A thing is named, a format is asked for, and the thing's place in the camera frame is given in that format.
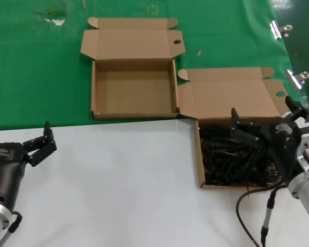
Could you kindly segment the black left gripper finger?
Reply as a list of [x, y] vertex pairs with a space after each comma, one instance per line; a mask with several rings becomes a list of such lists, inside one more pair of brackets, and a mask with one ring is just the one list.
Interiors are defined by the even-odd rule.
[[35, 167], [57, 150], [56, 142], [50, 140], [43, 147], [28, 157], [28, 163]]
[[49, 121], [46, 121], [43, 135], [23, 143], [26, 151], [35, 151], [42, 148], [47, 148], [50, 151], [54, 150], [54, 134], [50, 127]]

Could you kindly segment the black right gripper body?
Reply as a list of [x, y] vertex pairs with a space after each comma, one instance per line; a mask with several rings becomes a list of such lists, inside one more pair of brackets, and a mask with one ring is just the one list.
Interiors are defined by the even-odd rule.
[[297, 124], [292, 120], [265, 122], [260, 128], [260, 137], [284, 183], [290, 183], [299, 173], [297, 149], [301, 135]]

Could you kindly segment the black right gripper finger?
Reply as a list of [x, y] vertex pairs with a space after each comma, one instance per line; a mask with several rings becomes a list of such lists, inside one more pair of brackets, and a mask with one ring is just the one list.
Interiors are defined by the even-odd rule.
[[290, 113], [285, 116], [286, 119], [297, 120], [302, 117], [305, 123], [309, 122], [309, 109], [304, 107], [299, 101], [294, 101], [290, 96], [286, 96], [285, 103]]
[[242, 120], [235, 108], [231, 109], [231, 137], [244, 144], [261, 144], [260, 122]]

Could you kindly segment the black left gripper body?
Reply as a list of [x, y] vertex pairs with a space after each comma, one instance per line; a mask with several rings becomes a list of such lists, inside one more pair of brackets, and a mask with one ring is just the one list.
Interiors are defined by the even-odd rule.
[[21, 143], [0, 143], [0, 205], [13, 210], [25, 174], [25, 155]]

